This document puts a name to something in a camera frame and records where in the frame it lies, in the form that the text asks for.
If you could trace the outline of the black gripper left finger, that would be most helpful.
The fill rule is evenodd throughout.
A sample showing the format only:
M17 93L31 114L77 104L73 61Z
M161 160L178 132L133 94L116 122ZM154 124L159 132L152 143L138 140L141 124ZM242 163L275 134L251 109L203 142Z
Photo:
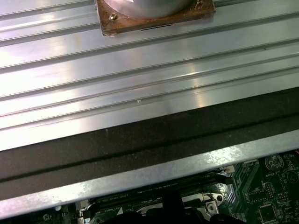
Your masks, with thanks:
M159 211L157 215L149 215L143 217L137 212L127 212L118 215L113 218L114 224L165 224L166 214L171 209L172 193L163 196L162 211Z

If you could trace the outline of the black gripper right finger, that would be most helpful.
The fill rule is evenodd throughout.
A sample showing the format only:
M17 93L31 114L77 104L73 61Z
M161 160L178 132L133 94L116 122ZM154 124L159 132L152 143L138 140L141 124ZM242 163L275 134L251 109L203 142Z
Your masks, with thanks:
M185 197L172 195L173 218L183 224L236 224L237 219L219 211L224 197L217 193L197 193Z

